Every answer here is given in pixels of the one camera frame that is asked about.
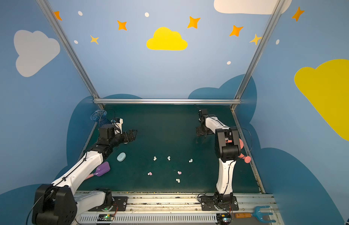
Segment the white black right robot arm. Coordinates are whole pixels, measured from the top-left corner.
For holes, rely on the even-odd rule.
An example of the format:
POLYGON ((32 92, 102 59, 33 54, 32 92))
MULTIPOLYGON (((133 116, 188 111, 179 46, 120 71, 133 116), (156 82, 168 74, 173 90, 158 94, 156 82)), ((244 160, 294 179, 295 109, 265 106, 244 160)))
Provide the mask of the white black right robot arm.
POLYGON ((212 200, 206 200, 205 203, 210 203, 219 210, 228 211, 234 207, 232 188, 234 167, 242 153, 238 129, 225 125, 206 109, 200 109, 198 114, 200 126, 196 127, 197 136, 215 135, 214 151, 219 161, 216 192, 212 200))

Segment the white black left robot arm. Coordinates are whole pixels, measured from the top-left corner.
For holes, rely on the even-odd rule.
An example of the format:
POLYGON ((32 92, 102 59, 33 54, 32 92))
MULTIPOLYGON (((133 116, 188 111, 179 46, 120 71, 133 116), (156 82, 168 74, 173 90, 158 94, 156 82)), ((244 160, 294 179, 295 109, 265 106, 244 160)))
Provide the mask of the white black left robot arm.
POLYGON ((137 130, 120 130, 119 124, 99 128, 99 138, 82 159, 51 184, 41 185, 35 192, 34 205, 26 221, 34 225, 77 225, 78 217, 91 209, 110 210, 114 202, 109 189, 91 191, 75 197, 86 178, 113 152, 114 147, 136 139, 137 130))

